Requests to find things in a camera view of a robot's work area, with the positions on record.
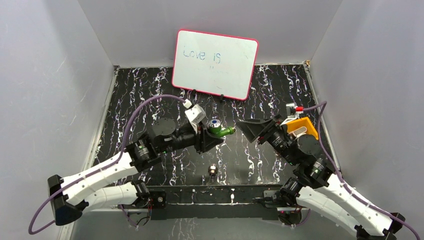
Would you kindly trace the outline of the silver hex nut fitting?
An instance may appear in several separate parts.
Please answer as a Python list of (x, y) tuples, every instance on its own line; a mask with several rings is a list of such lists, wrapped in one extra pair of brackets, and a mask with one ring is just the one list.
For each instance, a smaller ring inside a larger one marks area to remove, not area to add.
[(218, 174), (218, 166), (216, 164), (212, 164), (208, 167), (208, 174), (210, 177), (214, 177)]

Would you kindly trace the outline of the green water faucet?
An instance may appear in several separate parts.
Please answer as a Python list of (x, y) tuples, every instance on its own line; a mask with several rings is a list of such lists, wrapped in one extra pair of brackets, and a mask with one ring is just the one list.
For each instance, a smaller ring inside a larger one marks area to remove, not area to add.
[(232, 135), (236, 132), (235, 127), (224, 128), (222, 122), (218, 119), (212, 119), (207, 123), (208, 131), (217, 138)]

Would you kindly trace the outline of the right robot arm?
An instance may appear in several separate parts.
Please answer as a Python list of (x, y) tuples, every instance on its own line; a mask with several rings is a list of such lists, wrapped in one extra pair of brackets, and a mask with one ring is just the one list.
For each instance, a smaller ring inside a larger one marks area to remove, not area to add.
[(336, 174), (320, 146), (311, 120), (247, 119), (236, 123), (249, 142), (269, 143), (294, 166), (294, 177), (280, 189), (279, 198), (288, 207), (300, 205), (326, 217), (358, 240), (394, 240), (405, 218), (397, 212), (385, 215)]

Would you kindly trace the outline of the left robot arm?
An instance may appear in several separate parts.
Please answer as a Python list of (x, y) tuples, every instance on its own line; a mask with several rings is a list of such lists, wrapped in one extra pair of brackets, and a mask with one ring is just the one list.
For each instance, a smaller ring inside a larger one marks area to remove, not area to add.
[(54, 223), (64, 226), (78, 220), (83, 212), (103, 208), (107, 204), (134, 205), (144, 208), (149, 203), (147, 189), (141, 183), (111, 187), (121, 178), (135, 175), (162, 162), (163, 155), (194, 147), (205, 153), (223, 143), (223, 137), (235, 132), (234, 127), (223, 128), (219, 120), (177, 126), (171, 118), (153, 123), (137, 141), (127, 145), (122, 153), (83, 172), (60, 177), (55, 174), (47, 184)]

